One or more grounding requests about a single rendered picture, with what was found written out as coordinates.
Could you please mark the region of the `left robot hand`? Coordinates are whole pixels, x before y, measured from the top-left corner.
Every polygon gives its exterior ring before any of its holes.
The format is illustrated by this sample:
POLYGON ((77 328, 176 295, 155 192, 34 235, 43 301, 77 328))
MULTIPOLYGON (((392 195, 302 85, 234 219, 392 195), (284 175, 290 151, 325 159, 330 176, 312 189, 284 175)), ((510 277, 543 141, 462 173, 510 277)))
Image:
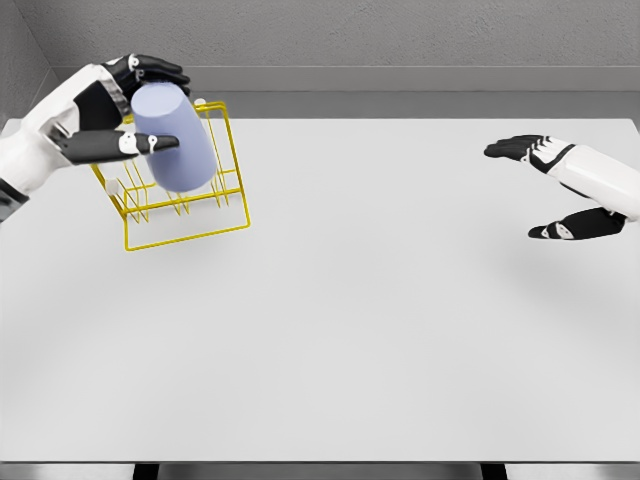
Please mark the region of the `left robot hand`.
POLYGON ((144 85, 171 83, 190 93, 183 68, 161 58, 129 54, 100 64, 88 64, 59 85, 25 117, 53 142, 68 164, 130 159, 179 146, 171 135, 116 131, 131 114, 133 95, 144 85))

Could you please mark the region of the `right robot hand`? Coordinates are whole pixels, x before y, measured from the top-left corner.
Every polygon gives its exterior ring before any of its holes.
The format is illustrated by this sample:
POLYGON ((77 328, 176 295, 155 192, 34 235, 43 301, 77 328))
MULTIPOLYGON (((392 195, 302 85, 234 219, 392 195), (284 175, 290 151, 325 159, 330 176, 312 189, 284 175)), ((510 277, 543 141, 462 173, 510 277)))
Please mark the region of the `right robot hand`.
POLYGON ((597 203, 531 228, 528 236, 533 239, 588 240, 616 235, 626 224, 640 222, 640 171, 589 146, 546 135, 518 135, 488 145, 484 155, 526 163, 597 203))

